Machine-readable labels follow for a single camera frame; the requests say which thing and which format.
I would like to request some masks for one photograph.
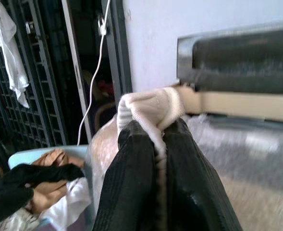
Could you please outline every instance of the charging cable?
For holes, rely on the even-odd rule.
[[[106,30],[106,20],[107,20],[107,15],[108,15],[108,11],[109,11],[110,2],[111,2],[111,0],[108,0],[108,2],[107,2],[104,20],[98,21],[98,27],[99,27],[100,33],[101,33],[101,35],[102,35],[102,37],[101,37],[101,43],[100,43],[100,45],[99,45],[98,66],[97,66],[97,69],[96,69],[95,72],[94,72],[94,75],[93,75],[93,77],[92,77],[91,84],[90,84],[90,101],[89,101],[89,107],[87,108],[86,113],[85,113],[85,115],[84,115],[84,117],[83,117],[83,119],[82,119],[82,121],[81,121],[81,123],[80,123],[80,125],[79,125],[77,145],[79,145],[79,143],[80,143],[80,136],[81,136],[82,127],[83,127],[84,121],[85,121],[85,119],[86,119],[86,117],[87,117],[87,114],[88,114],[89,111],[90,111],[90,107],[91,107],[91,104],[92,104],[92,88],[93,88],[93,83],[94,83],[95,77],[96,77],[97,74],[98,74],[99,67],[100,67],[100,65],[101,65],[103,42],[104,42],[104,37],[105,37],[106,34],[107,34],[107,30]]]

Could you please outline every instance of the brown clothing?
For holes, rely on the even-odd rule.
[[[54,149],[43,154],[38,160],[32,163],[39,166],[62,166],[66,164],[75,164],[82,168],[84,160],[69,156],[63,149]],[[66,195],[67,180],[58,182],[42,182],[34,188],[34,198],[32,203],[32,213],[41,213],[50,208]]]

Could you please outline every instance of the metal grille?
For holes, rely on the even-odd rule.
[[[55,77],[46,43],[38,1],[2,1],[17,25],[15,35],[30,85],[23,108],[9,89],[0,49],[0,119],[8,134],[18,141],[18,149],[66,145],[67,135]],[[33,22],[35,33],[27,35],[26,22]]]

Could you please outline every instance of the white cloth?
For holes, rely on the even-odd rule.
[[[39,216],[47,218],[57,231],[65,231],[91,203],[85,177],[68,182],[66,187],[67,194]]]
[[[15,33],[16,25],[0,2],[0,47],[2,48],[9,77],[10,89],[15,92],[17,101],[24,107],[29,108],[24,93],[25,88],[28,86],[28,80],[14,38]]]
[[[26,209],[21,208],[0,222],[0,231],[31,231],[38,225],[38,219]]]
[[[124,95],[118,106],[118,136],[132,120],[136,120],[154,143],[157,155],[157,229],[167,230],[166,144],[162,132],[177,118],[185,114],[179,93],[173,88]]]

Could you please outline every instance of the white wall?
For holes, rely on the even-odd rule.
[[[177,38],[283,20],[283,0],[123,0],[133,91],[176,81]]]

